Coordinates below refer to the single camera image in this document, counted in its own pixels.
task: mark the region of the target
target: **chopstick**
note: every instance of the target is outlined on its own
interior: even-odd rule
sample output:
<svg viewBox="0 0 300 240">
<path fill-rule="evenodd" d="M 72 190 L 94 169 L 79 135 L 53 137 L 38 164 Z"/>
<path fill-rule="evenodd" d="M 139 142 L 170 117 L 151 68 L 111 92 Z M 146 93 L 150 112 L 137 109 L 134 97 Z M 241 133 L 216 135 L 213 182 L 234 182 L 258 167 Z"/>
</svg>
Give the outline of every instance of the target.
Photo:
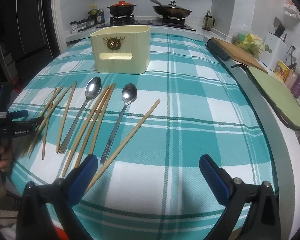
<svg viewBox="0 0 300 240">
<path fill-rule="evenodd" d="M 57 88 L 54 89 L 53 95 L 57 92 Z M 53 100 L 50 103 L 49 110 L 51 110 L 53 105 Z M 46 152 L 46 141 L 47 141 L 47 133 L 48 133 L 48 125 L 49 125 L 50 118 L 47 119 L 46 127 L 44 129 L 43 134 L 43 142 L 42 142 L 42 160 L 44 161 L 44 154 Z"/>
<path fill-rule="evenodd" d="M 75 153 L 75 150 L 77 149 L 77 146 L 78 146 L 78 144 L 79 144 L 79 142 L 81 140 L 81 137 L 82 137 L 84 131 L 86 130 L 86 128 L 87 128 L 87 126 L 88 126 L 88 124 L 89 124 L 89 122 L 90 122 L 90 120 L 91 120 L 94 112 L 96 111 L 97 107 L 99 106 L 102 98 L 104 97 L 105 93 L 108 91 L 108 89 L 109 89 L 109 85 L 106 86 L 106 88 L 103 90 L 103 92 L 99 96 L 98 100 L 95 102 L 93 108 L 91 109 L 90 114 L 88 115 L 88 117 L 87 117 L 86 121 L 84 122 L 84 124 L 83 124 L 83 126 L 82 126 L 82 128 L 81 128 L 81 130 L 80 130 L 80 132 L 79 132 L 79 134 L 78 134 L 78 136 L 76 138 L 76 140 L 74 141 L 74 144 L 72 146 L 72 149 L 71 149 L 71 151 L 69 153 L 69 156 L 68 156 L 68 159 L 66 161 L 66 165 L 65 165 L 65 167 L 63 169 L 62 177 L 64 177 L 66 175 L 66 172 L 67 172 L 67 170 L 69 168 L 70 162 L 71 162 L 71 160 L 73 158 L 73 155 Z"/>
<path fill-rule="evenodd" d="M 102 99 L 102 101 L 101 101 L 101 103 L 100 103 L 100 105 L 99 105 L 99 107 L 98 107 L 98 110 L 97 110 L 96 114 L 95 114 L 94 117 L 93 117 L 93 120 L 92 120 L 92 122 L 91 122 L 91 125 L 90 125 L 90 127 L 89 127 L 89 129 L 88 129 L 88 132 L 87 132 L 87 134 L 86 134 L 86 136 L 85 136 L 85 138 L 84 138 L 84 140 L 83 140 L 83 143 L 82 143 L 80 152 L 79 152 L 78 157 L 77 157 L 77 161 L 75 162 L 75 165 L 74 165 L 75 168 L 78 168 L 79 165 L 80 165 L 80 162 L 81 162 L 81 159 L 82 159 L 82 156 L 83 156 L 84 149 L 86 148 L 86 145 L 87 145 L 87 142 L 88 142 L 88 140 L 89 140 L 89 137 L 90 137 L 90 134 L 91 134 L 91 132 L 92 132 L 92 129 L 93 129 L 93 127 L 94 127 L 94 124 L 96 123 L 96 120 L 97 120 L 97 118 L 98 118 L 98 116 L 99 116 L 99 114 L 100 114 L 100 112 L 101 112 L 102 107 L 103 107 L 104 104 L 105 104 L 105 101 L 106 101 L 107 98 L 108 98 L 109 92 L 111 91 L 112 87 L 114 87 L 113 84 L 109 87 L 109 89 L 108 89 L 107 92 L 105 93 L 105 96 L 103 97 L 103 99 Z"/>
<path fill-rule="evenodd" d="M 76 82 L 72 85 L 72 90 L 71 90 L 71 93 L 70 93 L 69 98 L 68 98 L 68 102 L 67 102 L 67 105 L 66 105 L 66 109 L 65 109 L 65 112 L 63 113 L 62 121 L 61 121 L 60 128 L 59 128 L 59 134 L 58 134 L 58 141 L 57 141 L 56 153 L 58 153 L 58 150 L 59 150 L 59 146 L 60 146 L 60 142 L 61 142 L 61 137 L 62 137 L 63 127 L 65 126 L 65 122 L 66 122 L 66 117 L 67 117 L 67 114 L 68 114 L 69 106 L 70 106 L 70 103 L 71 103 L 71 100 L 72 100 L 72 96 L 73 96 L 75 87 L 77 86 L 77 83 L 78 83 L 78 82 L 76 81 Z"/>
<path fill-rule="evenodd" d="M 37 129 L 34 138 L 29 146 L 28 152 L 26 154 L 26 156 L 28 157 L 30 152 L 32 152 L 33 148 L 34 148 L 34 143 L 37 140 L 38 135 L 42 132 L 42 129 L 47 121 L 47 119 L 51 116 L 52 112 L 54 111 L 54 109 L 56 109 L 56 107 L 58 106 L 58 104 L 60 103 L 60 101 L 64 98 L 64 96 L 66 95 L 66 93 L 69 91 L 69 89 L 71 88 L 71 86 L 68 86 L 66 88 L 66 90 L 61 94 L 61 96 L 58 98 L 58 100 L 56 101 L 56 103 L 52 106 L 52 108 L 49 110 L 49 112 L 46 114 L 45 118 L 43 119 L 42 123 L 40 124 L 39 128 Z"/>
<path fill-rule="evenodd" d="M 111 98 L 112 92 L 113 92 L 113 90 L 114 90 L 114 87 L 115 87 L 115 83 L 113 84 L 113 87 L 112 87 L 112 88 L 110 87 L 110 93 L 109 93 L 109 95 L 108 95 L 108 97 L 107 97 L 107 100 L 106 100 L 105 104 L 103 105 L 103 108 L 102 108 L 102 111 L 101 111 L 101 115 L 100 115 L 99 120 L 98 120 L 98 123 L 97 123 L 96 130 L 94 131 L 94 134 L 93 134 L 93 137 L 92 137 L 92 141 L 91 141 L 91 146 L 90 146 L 89 154 L 93 154 L 94 147 L 95 147 L 95 145 L 96 145 L 96 141 L 97 141 L 97 137 L 98 137 L 98 133 L 99 133 L 99 130 L 100 130 L 100 126 L 101 126 L 103 117 L 104 117 L 104 115 L 105 115 L 106 109 L 107 109 L 107 107 L 108 107 L 108 103 L 109 103 L 109 101 L 110 101 L 110 98 Z"/>
<path fill-rule="evenodd" d="M 52 101 L 56 98 L 56 96 L 60 93 L 61 89 L 62 89 L 62 86 L 58 87 L 58 89 L 57 89 L 57 88 L 54 89 L 54 92 L 53 92 L 53 94 L 52 94 L 52 97 L 50 98 L 50 100 L 48 101 L 48 103 L 46 104 L 46 106 L 44 107 L 44 109 L 41 111 L 39 117 L 43 116 L 43 115 L 46 113 L 46 111 L 47 111 L 47 109 L 49 108 L 51 102 L 52 102 Z"/>
<path fill-rule="evenodd" d="M 137 125 L 133 128 L 133 130 L 128 134 L 128 136 L 120 143 L 119 147 L 114 151 L 114 153 L 108 158 L 105 164 L 101 167 L 101 169 L 97 172 L 96 175 L 93 176 L 91 182 L 89 183 L 85 193 L 88 192 L 89 189 L 95 184 L 95 182 L 101 177 L 101 175 L 106 171 L 109 165 L 113 162 L 113 160 L 117 157 L 117 155 L 121 152 L 121 150 L 125 147 L 125 145 L 129 142 L 129 140 L 134 136 L 134 134 L 138 131 L 140 126 L 146 121 L 146 119 L 151 115 L 153 110 L 160 103 L 160 99 L 158 99 L 154 105 L 150 108 L 150 110 L 142 117 L 142 119 L 137 123 Z"/>
</svg>

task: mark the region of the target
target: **wooden cutting board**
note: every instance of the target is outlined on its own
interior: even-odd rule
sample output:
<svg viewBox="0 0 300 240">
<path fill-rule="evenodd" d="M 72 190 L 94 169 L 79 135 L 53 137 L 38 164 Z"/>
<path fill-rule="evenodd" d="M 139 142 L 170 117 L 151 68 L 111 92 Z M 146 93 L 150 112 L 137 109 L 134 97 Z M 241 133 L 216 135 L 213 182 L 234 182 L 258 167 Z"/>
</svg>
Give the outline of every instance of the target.
<svg viewBox="0 0 300 240">
<path fill-rule="evenodd" d="M 263 72 L 268 73 L 268 71 L 259 62 L 257 62 L 251 55 L 249 55 L 247 52 L 245 52 L 238 46 L 235 46 L 227 41 L 223 41 L 214 37 L 212 37 L 211 39 L 214 42 L 216 42 L 226 53 L 228 53 L 233 60 L 245 64 L 247 66 L 256 67 L 262 70 Z"/>
<path fill-rule="evenodd" d="M 248 67 L 253 76 L 256 85 L 258 85 L 266 94 L 266 99 L 273 110 L 290 124 L 294 130 L 300 130 L 300 106 L 295 100 L 290 90 L 276 78 L 258 70 L 254 67 Z"/>
</svg>

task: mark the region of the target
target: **blue gripper pad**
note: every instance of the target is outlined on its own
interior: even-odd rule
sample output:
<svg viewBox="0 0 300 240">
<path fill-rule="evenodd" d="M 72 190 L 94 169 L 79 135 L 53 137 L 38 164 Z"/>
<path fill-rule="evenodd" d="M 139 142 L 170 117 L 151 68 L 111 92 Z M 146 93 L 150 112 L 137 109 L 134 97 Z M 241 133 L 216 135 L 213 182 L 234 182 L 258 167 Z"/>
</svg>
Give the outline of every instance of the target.
<svg viewBox="0 0 300 240">
<path fill-rule="evenodd" d="M 82 199 L 85 190 L 98 169 L 98 158 L 89 154 L 77 169 L 73 169 L 66 179 L 71 179 L 73 182 L 68 189 L 68 204 L 73 207 Z"/>
<path fill-rule="evenodd" d="M 199 168 L 218 203 L 227 206 L 234 191 L 230 175 L 207 154 L 200 157 Z"/>
</svg>

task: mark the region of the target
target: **table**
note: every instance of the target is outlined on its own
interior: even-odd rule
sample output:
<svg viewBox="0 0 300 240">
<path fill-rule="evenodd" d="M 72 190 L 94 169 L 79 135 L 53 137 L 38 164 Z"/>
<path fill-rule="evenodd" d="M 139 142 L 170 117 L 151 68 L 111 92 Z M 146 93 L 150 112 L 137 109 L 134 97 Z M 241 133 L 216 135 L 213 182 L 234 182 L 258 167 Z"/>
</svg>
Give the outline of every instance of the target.
<svg viewBox="0 0 300 240">
<path fill-rule="evenodd" d="M 152 104 L 161 100 L 116 161 L 73 208 L 93 238 L 203 239 L 224 210 L 200 173 L 198 162 L 203 154 L 209 154 L 232 177 L 251 184 L 268 180 L 278 190 L 267 138 L 248 98 L 202 41 L 153 33 L 150 63 L 141 75 L 97 73 L 94 64 L 90 40 L 79 41 L 45 67 L 9 109 L 27 109 L 28 118 L 35 117 L 55 87 L 67 87 L 77 80 L 64 138 L 85 99 L 87 82 L 94 76 L 100 76 L 103 87 L 115 82 L 94 150 L 100 158 L 123 107 L 125 84 L 136 85 L 138 98 L 127 108 L 110 154 Z M 30 158 L 16 159 L 11 180 L 19 192 L 30 180 L 41 185 L 61 176 L 69 151 L 56 154 L 55 144 L 69 93 L 50 118 L 45 160 L 41 159 L 42 141 Z M 75 133 L 92 105 L 83 111 Z M 15 142 L 16 154 L 23 141 Z M 58 221 L 53 208 L 49 205 L 48 209 Z M 248 209 L 245 205 L 236 228 L 243 224 Z"/>
</svg>

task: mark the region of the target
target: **human hand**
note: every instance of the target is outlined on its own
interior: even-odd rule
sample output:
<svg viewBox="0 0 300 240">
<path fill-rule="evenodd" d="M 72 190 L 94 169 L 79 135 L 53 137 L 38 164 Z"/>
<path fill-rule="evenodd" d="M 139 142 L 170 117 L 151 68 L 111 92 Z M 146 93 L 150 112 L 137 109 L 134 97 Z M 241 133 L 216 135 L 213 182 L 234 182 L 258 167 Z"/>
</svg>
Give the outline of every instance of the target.
<svg viewBox="0 0 300 240">
<path fill-rule="evenodd" d="M 13 160 L 11 146 L 9 145 L 7 147 L 3 147 L 0 145 L 0 154 L 1 154 L 0 169 L 2 172 L 7 172 L 10 170 L 11 163 Z"/>
</svg>

